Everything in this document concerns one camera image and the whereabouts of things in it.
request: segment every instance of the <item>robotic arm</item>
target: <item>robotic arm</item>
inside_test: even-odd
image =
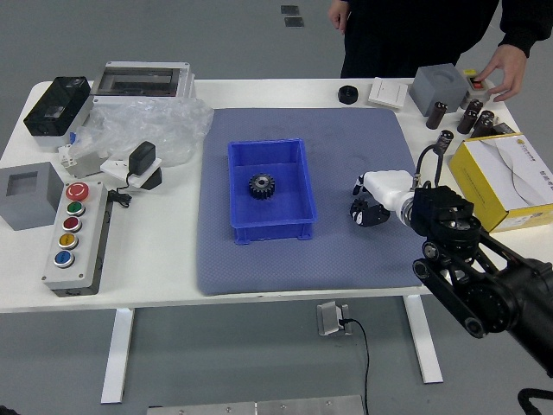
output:
[[[370,227],[394,211],[425,237],[423,258],[413,271],[469,334],[508,331],[553,377],[551,263],[525,259],[493,239],[473,216],[474,205],[447,186],[420,188],[406,171],[379,171],[358,178],[353,194],[361,190],[378,205],[356,199],[353,219]],[[484,246],[506,261],[504,269]]]

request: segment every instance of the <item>power outlet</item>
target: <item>power outlet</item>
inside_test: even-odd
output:
[[[335,301],[317,305],[317,326],[319,335],[350,335],[352,325],[346,327],[340,324],[340,320],[350,318],[347,304],[336,305]]]

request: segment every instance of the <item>blue mat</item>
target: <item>blue mat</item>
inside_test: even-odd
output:
[[[301,138],[319,215],[311,240],[234,243],[227,144]],[[421,285],[411,270],[424,239],[394,213],[382,225],[349,215],[357,177],[415,170],[394,112],[373,108],[216,110],[204,142],[198,218],[198,287],[206,295]]]

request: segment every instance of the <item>yellow button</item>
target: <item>yellow button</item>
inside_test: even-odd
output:
[[[60,245],[60,248],[63,249],[73,249],[77,246],[77,243],[79,240],[77,237],[72,233],[64,233],[60,236],[60,240],[58,244]]]

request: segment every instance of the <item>plastic bag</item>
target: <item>plastic bag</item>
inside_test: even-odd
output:
[[[143,141],[156,146],[162,166],[188,162],[203,143],[213,109],[200,99],[136,99],[125,105],[94,106],[77,128],[72,158],[97,152],[124,160]]]

